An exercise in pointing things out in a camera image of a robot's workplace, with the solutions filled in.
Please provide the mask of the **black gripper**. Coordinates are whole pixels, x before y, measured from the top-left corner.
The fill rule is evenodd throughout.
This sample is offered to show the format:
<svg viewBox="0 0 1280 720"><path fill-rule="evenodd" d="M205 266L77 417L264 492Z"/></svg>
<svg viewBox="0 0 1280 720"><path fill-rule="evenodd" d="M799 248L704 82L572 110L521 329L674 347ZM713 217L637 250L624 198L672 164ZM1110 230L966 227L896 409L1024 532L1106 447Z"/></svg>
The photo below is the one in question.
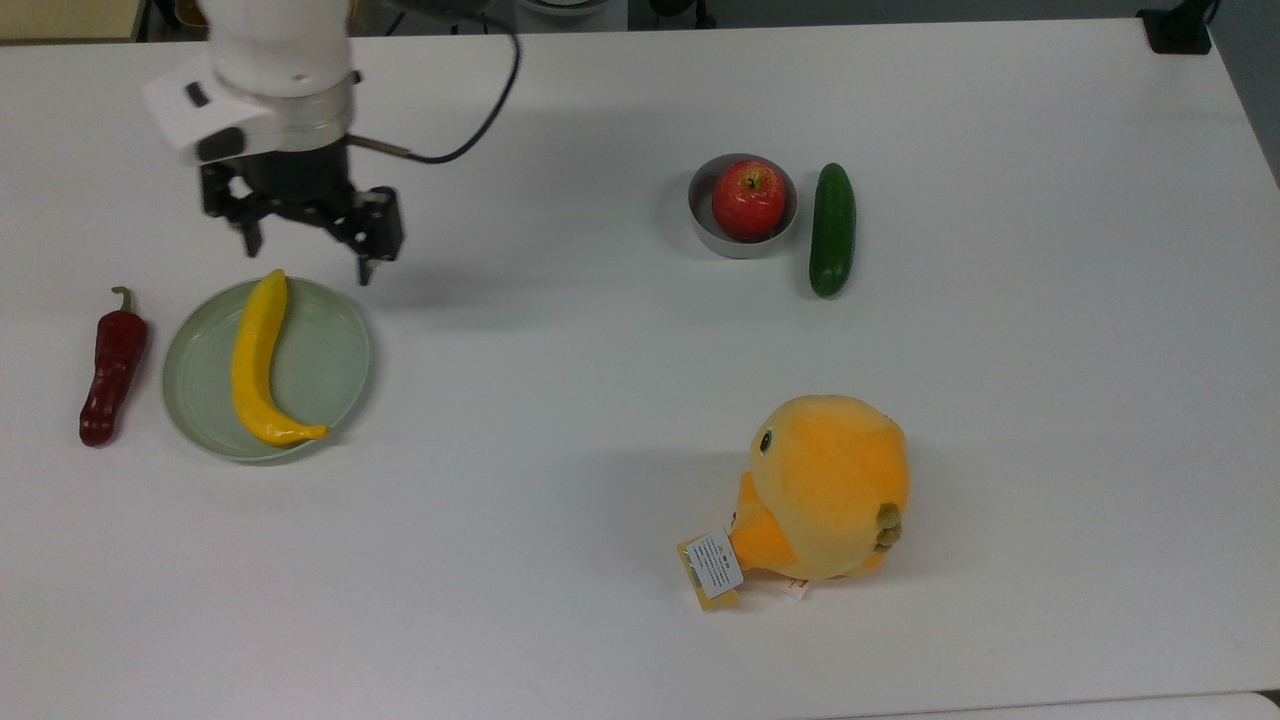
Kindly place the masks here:
<svg viewBox="0 0 1280 720"><path fill-rule="evenodd" d="M301 152L265 152L200 168L204 211L239 232L248 258L262 247L260 220L275 215L349 241L360 286L394 263L404 242L399 195L375 187L357 196L347 142Z"/></svg>

